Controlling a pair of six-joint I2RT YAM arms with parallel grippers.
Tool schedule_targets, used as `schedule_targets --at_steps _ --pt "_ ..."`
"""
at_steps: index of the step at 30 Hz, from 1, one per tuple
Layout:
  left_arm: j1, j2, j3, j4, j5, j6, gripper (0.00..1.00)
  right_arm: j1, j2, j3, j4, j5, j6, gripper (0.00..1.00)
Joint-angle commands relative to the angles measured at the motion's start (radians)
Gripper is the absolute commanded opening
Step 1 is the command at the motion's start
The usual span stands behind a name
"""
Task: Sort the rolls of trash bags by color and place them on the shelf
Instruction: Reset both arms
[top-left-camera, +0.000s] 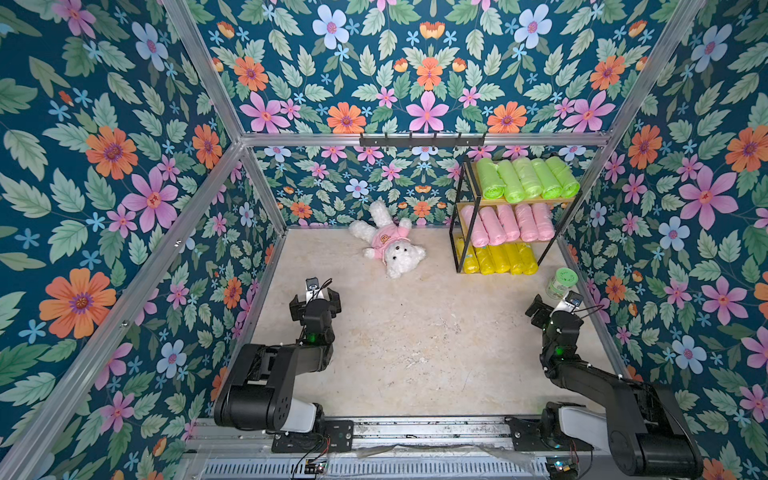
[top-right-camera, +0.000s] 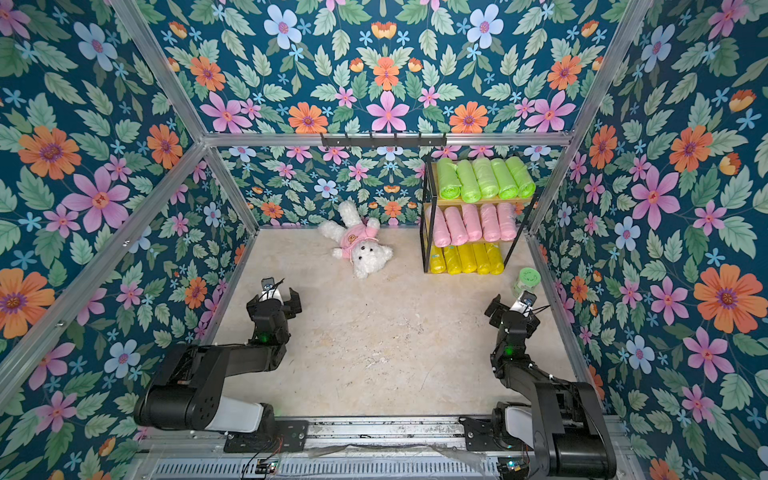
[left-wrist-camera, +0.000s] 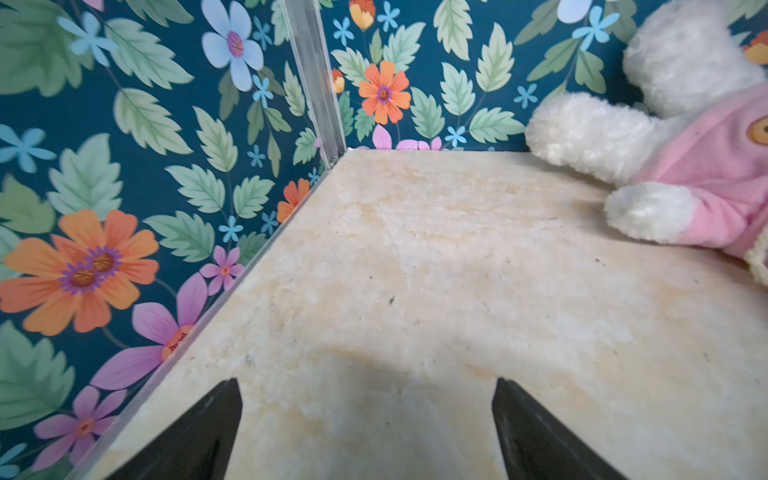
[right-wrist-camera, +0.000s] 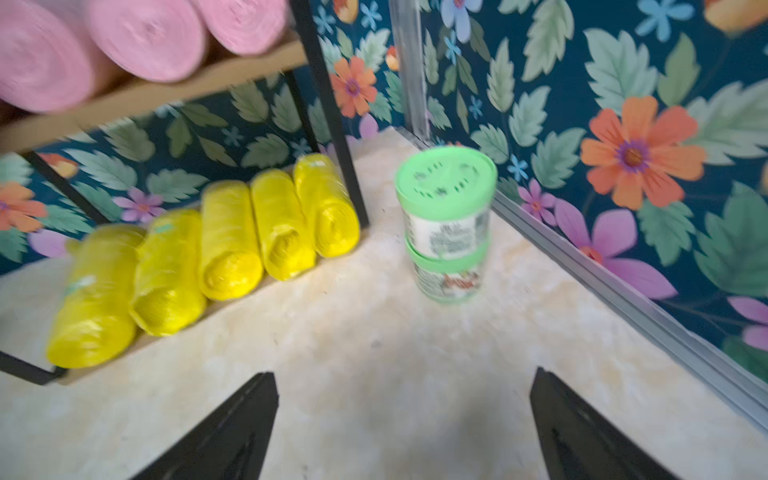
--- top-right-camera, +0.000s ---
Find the yellow trash bag roll large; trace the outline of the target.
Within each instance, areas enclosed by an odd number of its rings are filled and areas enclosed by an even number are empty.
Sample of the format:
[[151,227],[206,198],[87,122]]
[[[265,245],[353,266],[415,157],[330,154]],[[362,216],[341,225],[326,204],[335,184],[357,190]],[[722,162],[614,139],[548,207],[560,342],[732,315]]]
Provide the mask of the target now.
[[504,272],[505,266],[500,245],[497,243],[486,243],[485,248],[488,257],[489,272],[493,275],[501,275]]

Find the green trash bag roll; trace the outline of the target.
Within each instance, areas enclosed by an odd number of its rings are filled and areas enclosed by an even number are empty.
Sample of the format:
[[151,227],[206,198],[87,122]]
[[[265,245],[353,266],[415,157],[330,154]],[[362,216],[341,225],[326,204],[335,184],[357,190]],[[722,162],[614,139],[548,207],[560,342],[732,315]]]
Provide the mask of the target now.
[[499,184],[493,171],[492,163],[487,158],[476,159],[473,170],[483,199],[494,198],[499,193]]
[[508,158],[505,163],[518,188],[518,196],[523,199],[531,198],[535,193],[536,185],[526,164],[516,156]]
[[456,164],[456,174],[461,184],[461,199],[464,203],[474,204],[482,198],[474,168],[469,160],[461,160]]
[[519,187],[502,159],[493,159],[491,168],[498,184],[498,197],[509,200],[518,197]]
[[437,162],[437,187],[441,199],[454,200],[461,195],[462,184],[457,166],[449,158],[442,158]]

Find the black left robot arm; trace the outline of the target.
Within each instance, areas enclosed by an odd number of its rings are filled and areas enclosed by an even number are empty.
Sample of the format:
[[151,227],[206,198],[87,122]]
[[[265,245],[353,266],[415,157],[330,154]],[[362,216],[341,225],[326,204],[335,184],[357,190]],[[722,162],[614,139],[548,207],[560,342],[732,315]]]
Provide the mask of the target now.
[[302,312],[299,292],[283,298],[279,285],[263,285],[246,304],[253,334],[246,343],[180,344],[161,363],[134,408],[139,426],[164,431],[212,431],[261,434],[276,432],[274,408],[224,394],[225,381],[276,370],[287,353],[288,321]]

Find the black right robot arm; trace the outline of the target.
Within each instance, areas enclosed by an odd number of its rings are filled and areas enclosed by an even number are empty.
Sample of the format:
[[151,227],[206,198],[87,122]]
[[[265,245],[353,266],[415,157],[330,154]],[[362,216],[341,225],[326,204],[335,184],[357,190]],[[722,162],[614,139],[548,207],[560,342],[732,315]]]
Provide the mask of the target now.
[[497,330],[490,353],[494,377],[528,404],[499,403],[493,410],[492,438],[510,450],[523,448],[520,462],[500,464],[503,479],[612,479],[618,463],[595,388],[568,381],[542,368],[526,342],[540,325],[536,296],[521,294],[513,305],[495,296],[484,315]]

